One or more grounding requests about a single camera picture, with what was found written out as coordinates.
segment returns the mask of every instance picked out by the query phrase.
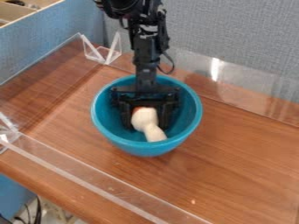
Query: wooden tabletop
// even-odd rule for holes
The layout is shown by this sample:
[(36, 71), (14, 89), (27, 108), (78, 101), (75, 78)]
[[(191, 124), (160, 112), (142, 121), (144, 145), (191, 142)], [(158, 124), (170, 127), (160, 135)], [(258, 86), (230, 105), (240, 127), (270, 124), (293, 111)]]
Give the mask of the wooden tabletop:
[[(298, 224), (299, 129), (202, 97), (200, 127), (183, 145), (160, 157), (130, 156), (90, 119), (96, 92), (126, 75), (70, 44), (0, 88), (0, 111), (30, 137), (210, 223)], [(199, 94), (211, 86), (184, 71), (175, 77)], [(151, 223), (12, 151), (0, 171), (88, 223)]]

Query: blue bowl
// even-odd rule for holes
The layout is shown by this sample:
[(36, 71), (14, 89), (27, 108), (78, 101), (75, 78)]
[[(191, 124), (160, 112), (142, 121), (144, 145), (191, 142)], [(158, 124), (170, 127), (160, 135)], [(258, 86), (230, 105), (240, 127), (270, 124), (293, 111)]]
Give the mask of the blue bowl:
[(172, 114), (172, 125), (166, 131), (168, 139), (148, 143), (144, 133), (124, 128), (119, 110), (110, 102), (110, 89), (134, 84), (135, 79), (134, 75), (127, 76), (100, 90), (91, 107), (91, 118), (100, 133), (119, 149), (139, 157), (155, 157), (175, 149), (195, 131), (202, 121), (202, 101), (184, 83), (168, 76), (158, 76), (160, 84), (182, 88), (180, 107)]

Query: clear acrylic barrier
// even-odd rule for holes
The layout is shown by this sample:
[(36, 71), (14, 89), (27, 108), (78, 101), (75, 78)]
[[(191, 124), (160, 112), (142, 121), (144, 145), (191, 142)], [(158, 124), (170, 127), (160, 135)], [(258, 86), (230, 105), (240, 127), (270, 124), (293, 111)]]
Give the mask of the clear acrylic barrier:
[[(179, 67), (174, 77), (184, 81), (203, 99), (207, 97), (299, 125), (295, 92), (290, 92), (291, 98), (283, 97), (294, 102), (270, 96), (283, 85), (275, 75), (179, 50), (172, 56)], [(258, 224), (295, 224), (298, 203), (291, 200), (299, 195), (295, 149), (286, 146), (284, 153), (279, 151), (274, 155), (272, 151), (252, 146), (250, 151), (242, 152), (234, 137), (228, 143), (231, 150), (239, 151), (238, 155), (208, 144), (199, 145), (196, 139), (204, 137), (227, 143), (220, 139), (226, 133), (219, 134), (215, 125), (206, 136), (195, 132), (192, 147), (186, 144), (163, 157), (139, 158), (123, 153), (100, 135), (91, 123), (90, 106), (104, 85), (135, 71), (131, 60), (130, 52), (110, 66), (87, 60), (78, 36), (7, 82), (0, 87), (4, 115), (0, 125), (7, 126), (7, 120), (15, 129), (0, 129), (0, 135), (7, 136), (0, 139), (0, 149), (11, 149), (154, 223), (240, 223), (252, 218), (251, 223)], [(216, 212), (226, 219), (212, 218)]]

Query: gray fabric wall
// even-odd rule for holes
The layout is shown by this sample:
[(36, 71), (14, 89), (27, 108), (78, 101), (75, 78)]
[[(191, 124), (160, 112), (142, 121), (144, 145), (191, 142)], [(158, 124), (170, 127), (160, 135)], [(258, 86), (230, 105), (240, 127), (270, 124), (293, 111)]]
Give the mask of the gray fabric wall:
[[(172, 46), (299, 79), (298, 0), (163, 2)], [(107, 18), (108, 41), (118, 28)]]

